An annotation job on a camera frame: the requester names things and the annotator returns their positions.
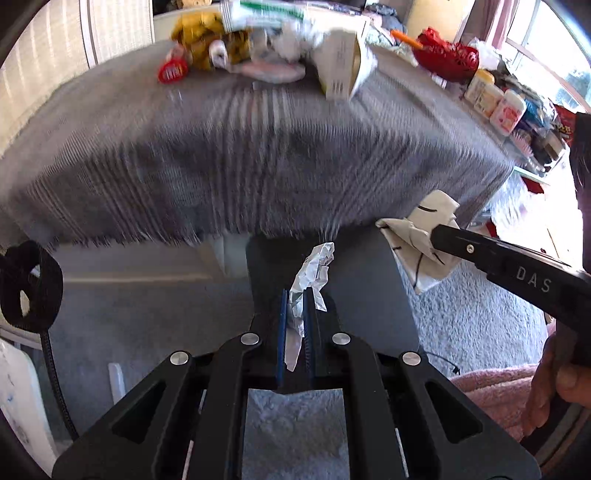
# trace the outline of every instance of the carpet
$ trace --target carpet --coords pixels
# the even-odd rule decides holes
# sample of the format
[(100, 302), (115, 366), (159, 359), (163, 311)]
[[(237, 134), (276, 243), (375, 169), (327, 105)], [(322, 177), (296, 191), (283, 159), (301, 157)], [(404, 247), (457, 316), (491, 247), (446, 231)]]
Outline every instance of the carpet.
[[(462, 372), (538, 361), (546, 336), (541, 312), (487, 282), (470, 264), (462, 262), (448, 279), (419, 297), (405, 277), (404, 284), (425, 349), (459, 364)], [(108, 362), (121, 364), (130, 389), (175, 349), (196, 355), (214, 351), (248, 328), (251, 312), (246, 280), (66, 284), (51, 338), (79, 431), (112, 404)], [(444, 362), (432, 363), (451, 374)], [(289, 396), (250, 392), (245, 480), (348, 477), (340, 391)]]

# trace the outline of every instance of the pink towel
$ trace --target pink towel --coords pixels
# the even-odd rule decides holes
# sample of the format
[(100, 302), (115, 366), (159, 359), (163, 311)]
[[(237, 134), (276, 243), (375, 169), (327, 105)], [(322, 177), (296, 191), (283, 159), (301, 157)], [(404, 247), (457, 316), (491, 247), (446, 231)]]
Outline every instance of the pink towel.
[(503, 427), (515, 440), (523, 438), (521, 414), (537, 365), (470, 372), (452, 383)]

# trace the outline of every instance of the metal rivet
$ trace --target metal rivet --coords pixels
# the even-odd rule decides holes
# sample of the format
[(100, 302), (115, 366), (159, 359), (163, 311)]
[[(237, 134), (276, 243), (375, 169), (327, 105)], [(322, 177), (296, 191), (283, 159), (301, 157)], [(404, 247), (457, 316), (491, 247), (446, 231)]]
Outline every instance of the metal rivet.
[(245, 333), (244, 335), (242, 335), (240, 337), (240, 341), (244, 345), (256, 345), (259, 340), (260, 340), (260, 338), (258, 337), (258, 335), (256, 333), (250, 333), (250, 332)]
[(173, 365), (184, 365), (189, 361), (187, 352), (174, 352), (170, 356), (170, 363)]
[(351, 341), (351, 337), (346, 333), (335, 333), (333, 335), (333, 343), (337, 345), (347, 345)]
[(416, 367), (419, 363), (421, 363), (421, 356), (415, 352), (406, 352), (402, 356), (402, 361), (411, 367)]

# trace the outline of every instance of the window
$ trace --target window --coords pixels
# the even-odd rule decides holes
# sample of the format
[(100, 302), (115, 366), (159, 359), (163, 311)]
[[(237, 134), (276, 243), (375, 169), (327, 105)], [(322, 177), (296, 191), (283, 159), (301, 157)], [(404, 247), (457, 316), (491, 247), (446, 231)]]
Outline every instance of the window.
[(591, 67), (542, 0), (519, 0), (502, 54), (520, 82), (575, 112), (591, 112)]

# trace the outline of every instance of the red basket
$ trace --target red basket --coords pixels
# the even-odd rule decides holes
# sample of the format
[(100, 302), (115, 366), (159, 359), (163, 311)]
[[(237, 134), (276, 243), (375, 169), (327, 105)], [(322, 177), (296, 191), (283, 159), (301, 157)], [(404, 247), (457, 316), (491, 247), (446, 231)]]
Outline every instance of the red basket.
[(413, 49), (419, 65), (448, 82), (470, 80), (478, 70), (480, 61), (478, 50), (461, 43), (442, 40), (439, 33), (428, 28), (418, 36), (424, 49)]

